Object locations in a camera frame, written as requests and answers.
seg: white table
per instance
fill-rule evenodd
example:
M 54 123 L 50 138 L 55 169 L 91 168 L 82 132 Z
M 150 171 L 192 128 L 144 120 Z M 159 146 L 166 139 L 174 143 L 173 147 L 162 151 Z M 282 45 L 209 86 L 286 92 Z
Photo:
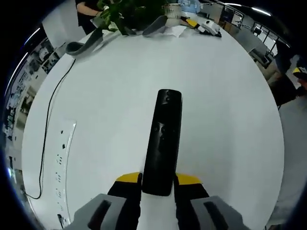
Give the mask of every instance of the white table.
M 52 185 L 61 122 L 76 121 L 66 174 L 73 220 L 77 209 L 107 193 L 117 177 L 143 168 L 159 89 L 183 95 L 177 172 L 198 176 L 208 193 L 232 205 L 251 229 L 264 228 L 283 176 L 281 122 L 258 67 L 221 32 L 221 39 L 119 36 L 76 61 L 53 102 L 44 191 L 31 200 L 47 229 L 59 229 Z M 26 122 L 22 164 L 26 191 L 33 196 L 39 192 L 47 105 L 71 63 L 64 55 L 48 74 Z

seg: electrical outlet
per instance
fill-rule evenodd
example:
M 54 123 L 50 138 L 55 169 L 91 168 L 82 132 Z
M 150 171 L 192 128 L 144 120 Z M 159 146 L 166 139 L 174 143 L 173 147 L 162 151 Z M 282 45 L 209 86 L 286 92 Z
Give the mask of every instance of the electrical outlet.
M 63 218 L 63 226 L 66 227 L 71 223 L 71 218 L 67 207 L 66 197 L 66 170 L 68 155 L 71 145 L 72 136 L 76 127 L 76 121 L 63 119 L 56 127 L 57 136 L 55 143 L 55 163 L 54 163 L 54 194 L 57 204 L 57 214 Z

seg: yellow object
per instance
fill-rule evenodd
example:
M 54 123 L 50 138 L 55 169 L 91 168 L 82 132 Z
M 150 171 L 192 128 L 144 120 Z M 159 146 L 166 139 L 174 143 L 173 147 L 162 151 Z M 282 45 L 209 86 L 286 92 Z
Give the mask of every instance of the yellow object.
M 140 172 L 133 172 L 133 173 L 129 173 L 129 174 L 124 174 L 121 177 L 117 178 L 116 181 L 137 183 L 139 174 L 140 174 Z
M 191 20 L 191 19 L 187 19 L 187 23 L 193 27 L 197 26 L 197 21 Z
M 176 173 L 179 181 L 179 185 L 187 185 L 187 184 L 202 184 L 201 180 L 196 176 L 189 176 L 185 174 Z
M 298 68 L 298 67 L 296 67 L 294 70 L 293 70 L 293 73 L 300 73 L 301 72 L 301 70 Z

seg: ceiling light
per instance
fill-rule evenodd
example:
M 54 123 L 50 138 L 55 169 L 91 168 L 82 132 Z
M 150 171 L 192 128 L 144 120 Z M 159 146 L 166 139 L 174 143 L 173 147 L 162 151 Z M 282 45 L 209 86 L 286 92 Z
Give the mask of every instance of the ceiling light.
M 6 88 L 4 95 L 6 95 L 7 90 L 9 89 L 10 83 L 11 83 L 13 77 L 14 77 L 15 72 L 17 71 L 17 69 L 19 68 L 20 64 L 23 62 L 23 60 L 25 59 L 25 57 L 26 57 L 27 55 L 28 55 L 28 52 L 26 52 L 26 54 L 24 55 L 24 57 L 23 57 L 23 58 L 21 59 L 21 61 L 18 63 L 16 69 L 14 70 L 14 72 L 13 72 L 13 74 L 12 74 L 12 76 L 11 76 L 11 79 L 9 80 L 8 87 Z
M 236 4 L 236 3 L 224 3 L 227 6 L 242 6 L 240 4 Z
M 40 28 L 38 28 L 37 30 L 34 31 L 34 33 L 26 40 L 26 42 L 24 43 L 24 45 L 31 39 L 31 37 L 33 37 L 33 35 L 35 35 L 38 31 L 40 30 Z
M 263 10 L 260 10 L 260 9 L 258 9 L 258 8 L 252 7 L 252 9 L 253 9 L 254 11 L 257 11 L 257 12 L 263 13 L 263 14 L 268 15 L 268 16 L 271 16 L 271 14 L 270 14 L 270 13 L 268 13 L 268 12 L 266 12 L 266 11 L 263 11 Z

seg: black cable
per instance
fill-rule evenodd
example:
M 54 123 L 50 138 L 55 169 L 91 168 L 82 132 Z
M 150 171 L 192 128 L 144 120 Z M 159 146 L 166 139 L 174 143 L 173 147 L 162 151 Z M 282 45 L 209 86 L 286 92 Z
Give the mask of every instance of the black cable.
M 61 227 L 63 229 L 64 228 L 63 227 L 63 218 L 62 218 L 61 214 L 58 214 L 58 218 L 59 218 L 59 223 L 61 224 Z
M 56 85 L 51 98 L 49 100 L 49 104 L 48 104 L 48 109 L 47 109 L 47 118 L 46 118 L 46 126 L 45 126 L 45 134 L 44 134 L 44 143 L 43 143 L 43 151 L 42 151 L 42 159 L 41 159 L 41 163 L 40 163 L 40 170 L 39 170 L 39 195 L 38 197 L 33 197 L 27 193 L 25 193 L 28 197 L 34 199 L 34 200 L 38 200 L 41 196 L 42 196 L 42 185 L 41 185 L 41 177 L 42 177 L 42 171 L 43 171 L 43 164 L 44 164 L 44 155 L 45 155 L 45 144 L 46 144 L 46 136 L 47 136 L 47 127 L 48 127 L 48 117 L 49 117 L 49 109 L 50 109 L 50 105 L 51 105 L 51 101 L 53 98 L 53 95 L 55 93 L 55 91 L 57 90 L 59 84 L 64 80 L 64 78 L 66 77 L 66 75 L 69 73 L 69 71 L 71 70 L 73 64 L 75 63 L 76 59 L 72 62 L 70 68 L 68 69 L 68 71 L 65 73 L 65 75 L 61 78 L 61 80 L 58 82 L 58 84 Z

